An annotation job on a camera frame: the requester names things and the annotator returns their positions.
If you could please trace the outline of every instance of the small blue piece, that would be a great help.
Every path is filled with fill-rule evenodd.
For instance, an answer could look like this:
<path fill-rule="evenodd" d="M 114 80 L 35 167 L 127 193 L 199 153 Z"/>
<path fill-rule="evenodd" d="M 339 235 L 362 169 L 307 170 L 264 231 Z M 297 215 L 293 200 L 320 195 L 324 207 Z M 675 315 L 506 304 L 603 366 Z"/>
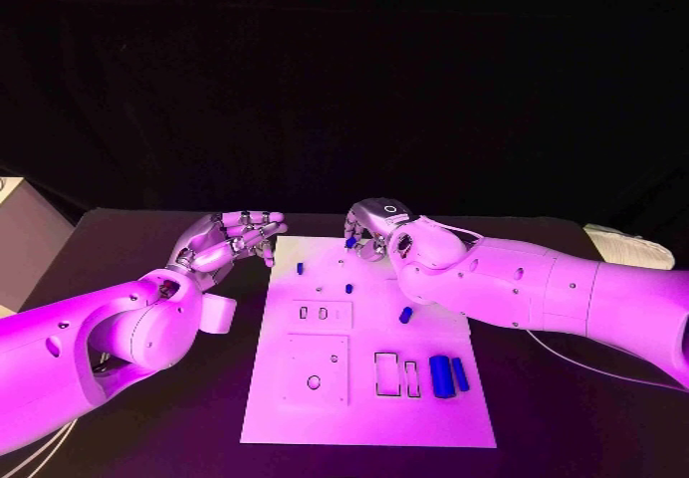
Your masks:
<path fill-rule="evenodd" d="M 431 377 L 434 379 L 434 395 L 437 398 L 453 398 L 457 394 L 450 358 L 447 356 L 432 356 L 430 364 Z"/>
<path fill-rule="evenodd" d="M 467 375 L 464 374 L 463 361 L 458 358 L 453 358 L 453 369 L 456 370 L 460 390 L 467 391 L 470 389 L 470 383 L 467 382 Z"/>
<path fill-rule="evenodd" d="M 402 311 L 402 315 L 399 316 L 399 322 L 402 324 L 409 324 L 409 318 L 412 317 L 412 308 L 405 307 L 405 310 Z"/>

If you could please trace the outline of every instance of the electrical wire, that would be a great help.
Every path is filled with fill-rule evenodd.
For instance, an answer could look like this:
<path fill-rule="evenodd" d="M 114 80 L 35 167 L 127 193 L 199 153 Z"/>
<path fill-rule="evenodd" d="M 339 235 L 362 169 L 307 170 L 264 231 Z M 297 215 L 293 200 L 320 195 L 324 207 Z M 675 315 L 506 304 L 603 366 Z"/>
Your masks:
<path fill-rule="evenodd" d="M 598 369 L 594 368 L 592 366 L 584 365 L 584 364 L 580 363 L 577 360 L 572 360 L 571 358 L 565 357 L 559 352 L 556 352 L 556 351 L 541 341 L 541 339 L 533 335 L 533 333 L 532 333 L 531 331 L 526 331 L 526 332 L 528 332 L 528 334 L 532 336 L 533 340 L 535 340 L 535 341 L 545 347 L 545 349 L 546 349 L 548 351 L 551 351 L 561 359 L 565 359 L 567 361 L 569 361 L 571 363 L 574 363 L 574 364 L 578 365 L 578 366 L 582 366 L 582 367 L 587 368 L 588 370 L 597 371 L 598 373 L 603 373 L 603 374 L 607 375 L 607 376 L 613 376 L 614 378 L 620 378 L 621 380 L 633 381 L 634 383 L 643 383 L 644 385 L 659 386 L 660 388 L 669 388 L 670 390 L 678 390 L 678 391 L 683 391 L 685 393 L 689 393 L 689 388 L 682 388 L 682 387 L 675 386 L 675 385 L 666 385 L 665 383 L 656 383 L 654 381 L 640 380 L 639 378 L 630 378 L 629 376 L 617 375 L 617 374 L 614 374 L 614 373 L 610 373 L 608 371 L 598 370 Z"/>
<path fill-rule="evenodd" d="M 33 455 L 2 476 L 2 478 L 10 478 L 14 473 L 22 470 L 22 468 L 36 459 L 36 457 L 43 453 L 43 451 L 48 449 L 48 447 L 53 444 L 55 440 L 62 436 L 65 430 L 74 426 L 76 423 L 76 420 L 74 420 L 71 423 L 68 423 L 59 430 L 58 433 L 53 435 L 48 443 L 35 451 Z"/>
<path fill-rule="evenodd" d="M 58 451 L 58 448 L 61 448 L 61 445 L 62 443 L 65 442 L 65 440 L 68 439 L 68 435 L 69 435 L 69 432 L 72 431 L 72 428 L 75 427 L 76 425 L 76 420 L 72 421 L 71 425 L 69 425 L 69 428 L 68 428 L 68 431 L 65 432 L 65 434 L 62 435 L 62 440 L 58 442 L 58 444 L 55 445 L 55 448 L 53 448 L 53 451 L 51 452 L 51 454 L 46 456 L 46 459 L 40 462 L 40 465 L 36 467 L 36 469 L 33 470 L 33 473 L 27 476 L 27 478 L 33 478 L 36 476 L 36 473 L 40 471 L 40 469 L 43 468 L 43 466 L 46 465 L 48 463 L 48 460 L 51 459 L 51 457 L 55 455 L 55 452 Z"/>

